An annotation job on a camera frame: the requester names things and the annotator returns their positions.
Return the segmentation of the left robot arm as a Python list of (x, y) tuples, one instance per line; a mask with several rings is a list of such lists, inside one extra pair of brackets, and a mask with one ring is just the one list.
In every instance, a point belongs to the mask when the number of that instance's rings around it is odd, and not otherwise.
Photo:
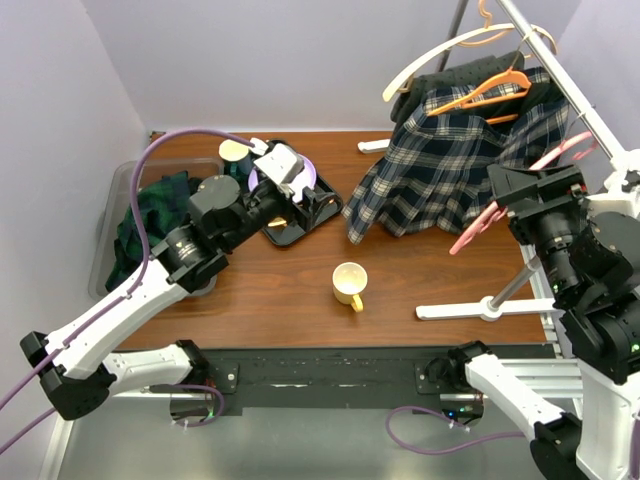
[(156, 245), (147, 264), (75, 321), (50, 333), (31, 332), (20, 346), (36, 368), (54, 410), (79, 419), (121, 392), (177, 385), (196, 392), (210, 377), (208, 360), (190, 340), (165, 348), (117, 354), (115, 348), (149, 319), (204, 287), (242, 243), (276, 218), (312, 230), (336, 193), (302, 191), (262, 178), (245, 193), (230, 176), (205, 179), (187, 203), (187, 220)]

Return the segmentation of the green plaid skirt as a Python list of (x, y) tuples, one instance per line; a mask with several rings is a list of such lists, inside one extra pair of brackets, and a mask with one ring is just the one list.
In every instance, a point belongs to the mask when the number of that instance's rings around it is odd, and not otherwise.
[[(188, 200), (202, 181), (201, 178), (190, 177), (187, 171), (181, 171), (163, 176), (138, 191), (140, 216), (150, 248), (184, 223)], [(108, 292), (129, 278), (143, 259), (142, 242), (130, 207), (117, 226), (114, 253), (115, 264), (105, 283)]]

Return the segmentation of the orange hanger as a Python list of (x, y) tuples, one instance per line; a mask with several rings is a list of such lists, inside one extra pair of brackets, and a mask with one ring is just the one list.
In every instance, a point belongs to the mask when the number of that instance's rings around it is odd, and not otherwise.
[[(515, 93), (507, 95), (494, 96), (491, 98), (485, 97), (485, 94), (487, 92), (502, 85), (514, 85), (518, 87), (518, 90)], [(529, 80), (529, 77), (525, 73), (514, 70), (513, 68), (509, 68), (504, 72), (492, 76), (491, 78), (480, 84), (476, 89), (471, 91), (469, 94), (457, 100), (451, 101), (441, 107), (431, 110), (428, 113), (428, 116), (437, 116), (458, 108), (466, 110), (469, 108), (476, 108), (504, 101), (519, 99), (525, 97), (529, 93), (531, 86), (532, 82)]]

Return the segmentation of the pink hanger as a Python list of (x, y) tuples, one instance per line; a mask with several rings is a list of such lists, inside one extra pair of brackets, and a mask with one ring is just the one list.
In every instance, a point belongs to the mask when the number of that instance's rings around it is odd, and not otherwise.
[[(593, 138), (593, 134), (590, 132), (583, 132), (563, 141), (559, 146), (555, 147), (549, 153), (543, 155), (538, 161), (536, 161), (529, 168), (529, 171), (539, 171), (548, 167), (551, 162), (558, 159), (561, 154), (586, 140), (591, 141), (590, 146), (586, 150), (575, 154), (572, 160), (578, 161), (584, 158), (598, 146), (596, 140)], [(449, 249), (449, 254), (456, 255), (462, 248), (468, 245), (476, 235), (486, 231), (493, 223), (500, 220), (505, 214), (505, 207), (499, 207), (495, 201), (491, 202), (460, 235), (453, 246)]]

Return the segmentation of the navy white plaid skirt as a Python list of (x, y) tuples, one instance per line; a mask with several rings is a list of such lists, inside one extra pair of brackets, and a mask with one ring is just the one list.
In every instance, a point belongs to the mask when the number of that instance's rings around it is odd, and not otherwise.
[[(475, 87), (431, 90), (344, 206), (349, 241), (359, 244), (375, 223), (396, 237), (431, 227), (459, 235), (492, 199), (489, 166), (526, 169), (559, 145), (568, 102), (544, 69), (525, 73), (525, 97), (429, 117)], [(502, 85), (485, 97), (517, 90)]]

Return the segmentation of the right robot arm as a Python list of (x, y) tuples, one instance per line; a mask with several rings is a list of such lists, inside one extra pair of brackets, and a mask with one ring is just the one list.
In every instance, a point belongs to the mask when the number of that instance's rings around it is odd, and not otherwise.
[(639, 219), (587, 192), (574, 166), (492, 166), (497, 204), (514, 238), (532, 246), (582, 379), (583, 410), (563, 411), (508, 371), (481, 342), (449, 350), (426, 369), (432, 382), (486, 394), (529, 442), (548, 479), (639, 475)]

